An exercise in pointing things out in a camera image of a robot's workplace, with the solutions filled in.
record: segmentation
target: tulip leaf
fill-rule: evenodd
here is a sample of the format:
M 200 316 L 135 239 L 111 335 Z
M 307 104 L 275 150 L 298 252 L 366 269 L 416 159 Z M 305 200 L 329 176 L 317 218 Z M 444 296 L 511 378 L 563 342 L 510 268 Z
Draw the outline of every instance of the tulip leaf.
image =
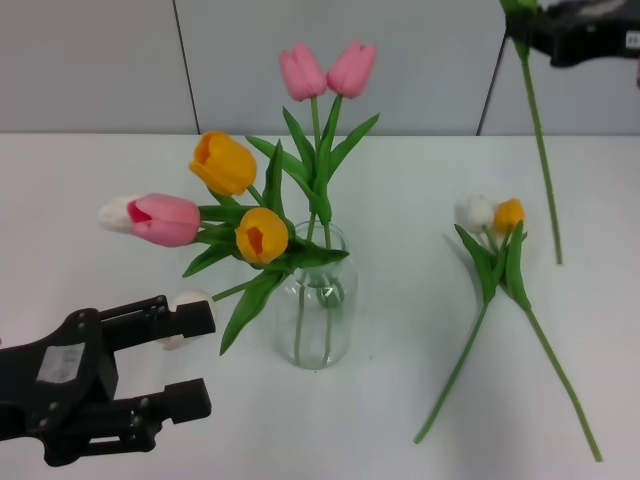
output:
M 316 155 L 313 145 L 311 145 L 311 142 L 305 136 L 298 121 L 285 107 L 282 107 L 282 115 L 284 116 L 284 121 L 287 122 L 287 127 L 289 127 L 293 142 L 296 144 L 296 148 L 300 154 L 300 160 L 302 160 L 304 166 L 307 167 L 307 170 L 313 172 L 313 159 Z
M 289 245 L 285 261 L 294 268 L 321 267 L 339 262 L 349 256 L 349 252 L 344 250 L 329 250 L 300 238 L 290 242 Z
M 245 138 L 251 145 L 260 150 L 267 157 L 271 158 L 273 156 L 273 151 L 276 149 L 276 146 L 273 143 L 250 135 Z M 309 171 L 307 167 L 305 167 L 305 165 L 296 157 L 284 151 L 282 152 L 282 169 L 291 175 L 291 178 L 298 182 L 298 184 L 303 182 L 308 185 L 311 180 L 311 171 Z
M 329 203 L 329 195 L 327 193 L 330 149 L 331 144 L 328 137 L 320 141 L 316 178 L 313 182 L 313 192 L 318 196 L 318 201 L 313 203 L 313 209 L 318 214 L 322 225 L 328 225 L 331 222 L 331 203 Z
M 476 266 L 476 272 L 478 273 L 478 277 L 480 277 L 480 285 L 482 286 L 482 301 L 487 305 L 496 294 L 496 284 L 493 281 L 493 272 L 491 269 L 491 254 L 478 245 L 478 242 L 460 225 L 456 225 L 455 228 L 462 240 L 462 244 L 471 255 L 473 263 Z
M 380 118 L 380 114 L 377 113 L 369 120 L 366 120 L 359 126 L 357 126 L 347 138 L 345 138 L 342 142 L 340 142 L 336 148 L 333 149 L 330 156 L 330 165 L 329 165 L 329 179 L 333 176 L 335 171 L 338 169 L 342 160 L 349 154 L 349 152 L 355 147 L 362 137 L 364 137 L 369 130 L 376 124 Z
M 215 230 L 201 230 L 196 234 L 196 243 L 206 243 L 208 245 L 236 244 L 236 232 L 232 225 L 216 227 Z
M 182 278 L 190 277 L 191 275 L 210 267 L 216 262 L 219 262 L 223 258 L 231 255 L 231 251 L 235 249 L 233 244 L 219 244 L 212 245 L 204 252 L 198 255 L 189 264 L 185 272 L 182 274 Z
M 509 290 L 511 298 L 513 298 L 525 312 L 528 312 L 531 310 L 531 303 L 527 298 L 527 293 L 524 289 L 524 282 L 522 281 L 522 272 L 520 271 L 523 229 L 524 223 L 522 221 L 518 222 L 516 229 L 513 231 L 511 243 L 509 243 L 507 250 L 505 272 L 507 289 Z
M 281 271 L 265 270 L 254 279 L 231 314 L 231 319 L 222 335 L 220 355 L 229 349 L 242 329 L 262 312 L 269 296 L 287 276 L 287 273 Z
M 248 205 L 209 205 L 198 207 L 200 220 L 204 222 L 226 222 L 238 226 L 244 214 L 254 207 Z
M 283 220 L 284 208 L 282 207 L 282 143 L 278 140 L 276 148 L 273 150 L 273 155 L 269 160 L 269 166 L 267 167 L 266 181 L 264 190 L 262 192 L 262 198 L 264 199 L 264 206 L 273 210 Z
M 336 95 L 333 105 L 331 105 L 331 111 L 329 112 L 329 118 L 322 131 L 322 139 L 329 141 L 329 150 L 333 145 L 333 137 L 336 135 L 336 128 L 338 127 L 338 117 L 340 116 L 340 107 L 342 105 L 342 95 Z
M 218 203 L 223 207 L 233 207 L 236 205 L 240 205 L 233 197 L 220 195 L 219 193 L 214 192 L 210 188 L 207 188 L 207 190 L 209 190 L 209 193 L 213 196 L 213 198 L 215 198 L 218 201 Z

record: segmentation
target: white tulip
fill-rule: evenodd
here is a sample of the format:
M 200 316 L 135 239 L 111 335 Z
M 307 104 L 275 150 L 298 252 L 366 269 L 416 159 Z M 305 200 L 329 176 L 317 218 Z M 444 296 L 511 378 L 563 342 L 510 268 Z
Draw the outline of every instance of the white tulip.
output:
M 127 212 L 127 205 L 142 195 L 125 195 L 112 198 L 98 212 L 98 221 L 105 230 L 118 233 L 131 233 L 133 223 Z
M 211 298 L 211 295 L 209 295 L 204 290 L 195 289 L 195 290 L 188 290 L 186 292 L 181 293 L 175 299 L 169 302 L 169 310 L 171 310 L 172 312 L 175 312 L 176 309 L 178 308 L 178 305 L 186 305 L 188 303 L 196 303 L 196 302 L 202 302 L 202 301 L 206 301 L 209 304 L 209 308 L 211 309 L 211 315 L 213 316 L 214 319 L 217 318 L 218 312 L 216 310 L 216 304 Z M 180 348 L 183 345 L 186 345 L 198 338 L 200 338 L 200 336 L 184 338 L 182 335 L 174 335 L 173 337 L 161 338 L 158 341 L 161 343 L 164 343 L 165 350 L 175 350 L 176 348 Z
M 493 224 L 495 207 L 484 195 L 471 195 L 467 200 L 466 225 L 471 233 L 482 233 L 482 227 Z

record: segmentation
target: pink tulip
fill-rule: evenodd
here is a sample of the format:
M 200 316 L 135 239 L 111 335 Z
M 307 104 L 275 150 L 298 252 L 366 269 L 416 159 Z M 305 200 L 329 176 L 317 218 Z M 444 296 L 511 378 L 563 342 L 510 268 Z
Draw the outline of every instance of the pink tulip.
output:
M 318 97 L 327 89 L 324 71 L 304 43 L 296 43 L 291 52 L 282 51 L 280 71 L 289 96 L 298 102 Z
M 198 206 L 184 198 L 152 193 L 127 204 L 131 233 L 163 247 L 190 244 L 200 228 Z
M 375 45 L 360 45 L 354 41 L 340 54 L 327 74 L 327 83 L 334 92 L 347 98 L 362 95 L 376 61 Z

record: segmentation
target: flower bouquet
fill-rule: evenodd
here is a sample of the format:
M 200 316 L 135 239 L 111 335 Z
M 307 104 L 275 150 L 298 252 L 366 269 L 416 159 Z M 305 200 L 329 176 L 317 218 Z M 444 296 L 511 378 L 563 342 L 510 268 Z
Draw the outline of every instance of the flower bouquet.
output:
M 209 189 L 216 205 L 197 206 L 190 200 L 160 193 L 119 197 L 100 211 L 100 222 L 108 230 L 129 233 L 165 247 L 199 243 L 206 249 L 187 267 L 183 277 L 233 257 L 251 265 L 255 278 L 213 295 L 217 302 L 243 292 L 224 331 L 220 354 L 233 344 L 242 329 L 264 309 L 270 295 L 290 276 L 302 271 L 301 278 L 324 281 L 319 305 L 327 310 L 323 365 L 330 355 L 334 310 L 345 301 L 340 280 L 320 267 L 340 264 L 349 251 L 343 242 L 332 248 L 331 204 L 328 184 L 349 152 L 378 120 L 374 115 L 334 146 L 343 98 L 355 98 L 365 89 L 376 57 L 375 46 L 353 42 L 340 55 L 327 74 L 311 50 L 298 43 L 293 51 L 280 55 L 280 69 L 289 95 L 296 101 L 310 100 L 313 120 L 311 143 L 297 120 L 283 108 L 285 122 L 298 150 L 299 159 L 256 137 L 247 141 L 269 158 L 262 192 L 254 186 L 256 161 L 251 152 L 223 132 L 202 135 L 189 168 Z M 327 86 L 336 93 L 324 129 L 320 131 L 317 97 Z M 285 215 L 281 197 L 283 171 L 300 186 L 309 200 L 310 219 L 302 234 Z M 248 192 L 257 205 L 243 205 L 234 196 Z M 314 243 L 316 218 L 323 231 L 322 245 Z M 302 320 L 305 310 L 304 281 L 297 287 L 298 304 L 296 363 L 299 364 Z
M 462 354 L 453 368 L 440 397 L 431 410 L 431 414 L 416 436 L 414 440 L 415 443 L 422 441 L 435 422 L 438 412 L 440 408 L 442 408 L 471 350 L 471 346 L 480 330 L 489 304 L 495 297 L 498 287 L 502 287 L 505 293 L 524 311 L 551 365 L 556 371 L 562 386 L 569 395 L 594 459 L 597 462 L 601 462 L 602 455 L 591 433 L 591 428 L 582 410 L 578 396 L 573 390 L 567 375 L 560 366 L 558 358 L 542 331 L 542 327 L 533 313 L 533 307 L 525 292 L 524 282 L 520 272 L 520 257 L 522 245 L 527 234 L 524 232 L 525 214 L 520 200 L 511 199 L 494 208 L 493 202 L 489 201 L 486 197 L 482 195 L 472 196 L 467 202 L 466 216 L 466 230 L 460 225 L 456 225 L 455 228 L 462 240 L 462 244 L 473 259 L 476 273 L 480 279 L 480 285 L 482 287 L 482 307 Z M 487 245 L 482 245 L 482 241 L 478 243 L 469 232 L 478 235 Z

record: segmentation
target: white label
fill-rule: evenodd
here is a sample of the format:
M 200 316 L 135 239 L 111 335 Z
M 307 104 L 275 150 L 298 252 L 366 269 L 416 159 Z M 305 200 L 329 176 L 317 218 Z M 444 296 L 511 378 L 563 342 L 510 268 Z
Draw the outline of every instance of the white label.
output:
M 627 32 L 627 48 L 640 50 L 640 32 Z
M 67 383 L 75 380 L 82 361 L 84 343 L 48 347 L 38 372 L 38 382 Z

